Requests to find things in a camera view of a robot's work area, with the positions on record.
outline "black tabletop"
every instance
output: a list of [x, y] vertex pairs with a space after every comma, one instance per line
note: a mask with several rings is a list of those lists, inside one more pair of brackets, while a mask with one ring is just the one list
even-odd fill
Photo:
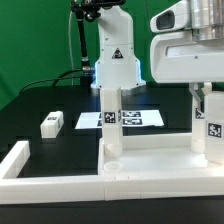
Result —
[[[100, 129], [75, 130], [82, 112], [99, 112], [99, 96], [87, 87], [26, 90], [0, 111], [2, 160], [18, 140], [29, 140], [31, 157], [18, 178], [97, 174]], [[124, 135], [191, 131], [192, 97], [185, 85], [152, 85], [122, 97], [124, 110], [158, 109], [162, 127], [123, 128]], [[41, 139], [40, 124], [63, 111], [56, 139]], [[2, 223], [223, 223], [223, 197], [1, 205]]]

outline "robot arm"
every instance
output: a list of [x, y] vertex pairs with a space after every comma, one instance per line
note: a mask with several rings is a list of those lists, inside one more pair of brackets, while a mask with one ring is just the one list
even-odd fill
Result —
[[224, 81], [218, 69], [224, 60], [221, 2], [182, 0], [151, 20], [151, 30], [161, 33], [151, 44], [152, 76], [158, 83], [190, 83], [198, 108], [203, 101], [198, 83]]

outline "small white block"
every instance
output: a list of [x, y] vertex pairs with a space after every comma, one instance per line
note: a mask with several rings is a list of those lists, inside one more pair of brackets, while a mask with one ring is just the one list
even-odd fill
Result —
[[63, 112], [49, 113], [40, 126], [42, 138], [56, 138], [63, 124]]

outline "green wall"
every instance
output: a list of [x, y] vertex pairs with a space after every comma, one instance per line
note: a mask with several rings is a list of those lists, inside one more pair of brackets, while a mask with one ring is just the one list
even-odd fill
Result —
[[[142, 62], [142, 76], [147, 81], [152, 81], [149, 47], [153, 37], [148, 18], [176, 2], [127, 0], [122, 7], [133, 16], [135, 53]], [[1, 0], [0, 9], [1, 109], [18, 95], [25, 84], [56, 78], [71, 68], [67, 38], [70, 0]], [[89, 56], [94, 64], [99, 55], [97, 23], [86, 23], [85, 28]], [[79, 67], [80, 49], [75, 21], [72, 37], [75, 64]]]

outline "white paper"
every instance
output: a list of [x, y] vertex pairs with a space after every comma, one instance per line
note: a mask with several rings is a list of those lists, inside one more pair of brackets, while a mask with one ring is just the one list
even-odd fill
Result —
[[[75, 129], [102, 128], [100, 112], [81, 113]], [[163, 126], [158, 110], [122, 111], [123, 127]]]

